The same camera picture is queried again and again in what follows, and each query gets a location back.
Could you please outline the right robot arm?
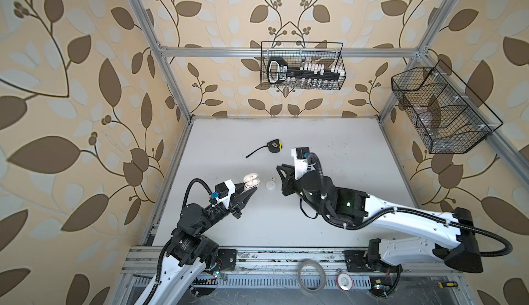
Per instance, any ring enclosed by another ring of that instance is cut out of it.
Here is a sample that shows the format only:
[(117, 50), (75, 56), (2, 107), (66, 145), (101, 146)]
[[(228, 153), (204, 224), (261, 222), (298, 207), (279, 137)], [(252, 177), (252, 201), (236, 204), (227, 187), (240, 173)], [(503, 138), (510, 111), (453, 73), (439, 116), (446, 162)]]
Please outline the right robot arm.
[(483, 258), (512, 253), (513, 246), (506, 238), (475, 227), (465, 208), (443, 213), (404, 207), (363, 191), (337, 187), (316, 169), (300, 177), (291, 165), (281, 164), (276, 170), (284, 196), (296, 194), (331, 226), (346, 231), (377, 226), (407, 235), (400, 240), (370, 240), (367, 265), (442, 262), (456, 271), (481, 273)]

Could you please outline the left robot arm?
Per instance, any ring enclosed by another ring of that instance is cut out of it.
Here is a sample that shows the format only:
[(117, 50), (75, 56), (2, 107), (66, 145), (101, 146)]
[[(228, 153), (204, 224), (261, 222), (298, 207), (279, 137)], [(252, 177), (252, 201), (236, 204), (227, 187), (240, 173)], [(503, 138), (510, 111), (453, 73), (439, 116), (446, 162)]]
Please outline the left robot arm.
[[(202, 185), (209, 196), (209, 205), (205, 208), (188, 202), (195, 184)], [(205, 232), (228, 215), (240, 218), (259, 184), (256, 173), (246, 175), (242, 183), (227, 180), (214, 189), (200, 178), (192, 179), (184, 194), (176, 228), (159, 253), (155, 275), (136, 303), (177, 304), (197, 276), (217, 265), (219, 245), (205, 236)]]

